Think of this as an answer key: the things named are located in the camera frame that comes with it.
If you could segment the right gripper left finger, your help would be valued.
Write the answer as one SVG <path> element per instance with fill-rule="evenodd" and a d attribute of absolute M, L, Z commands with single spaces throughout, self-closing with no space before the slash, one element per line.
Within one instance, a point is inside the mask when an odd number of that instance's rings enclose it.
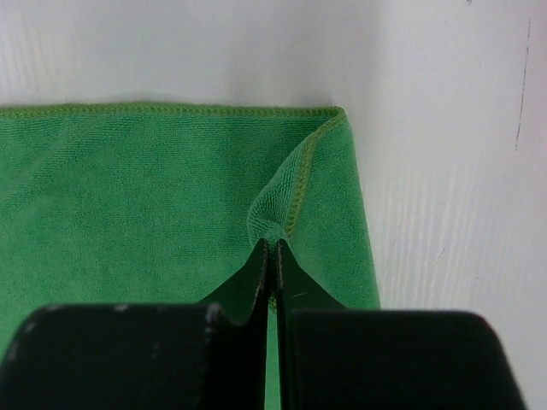
<path fill-rule="evenodd" d="M 192 304 L 67 304 L 34 311 L 1 363 L 4 409 L 261 409 L 265 240 Z"/>

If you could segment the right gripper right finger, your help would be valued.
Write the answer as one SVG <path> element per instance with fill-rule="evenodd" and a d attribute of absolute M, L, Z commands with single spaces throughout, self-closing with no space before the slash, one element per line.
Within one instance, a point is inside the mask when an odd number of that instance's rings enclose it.
<path fill-rule="evenodd" d="M 275 251 L 284 409 L 522 409 L 497 334 L 462 311 L 350 309 Z"/>

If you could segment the green towel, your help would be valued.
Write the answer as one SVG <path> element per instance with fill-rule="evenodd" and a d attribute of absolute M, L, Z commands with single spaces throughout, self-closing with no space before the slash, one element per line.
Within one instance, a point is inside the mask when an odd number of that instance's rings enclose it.
<path fill-rule="evenodd" d="M 261 240 L 263 408 L 283 408 L 278 242 L 345 307 L 379 306 L 345 112 L 146 103 L 1 113 L 1 363 L 40 308 L 197 303 Z"/>

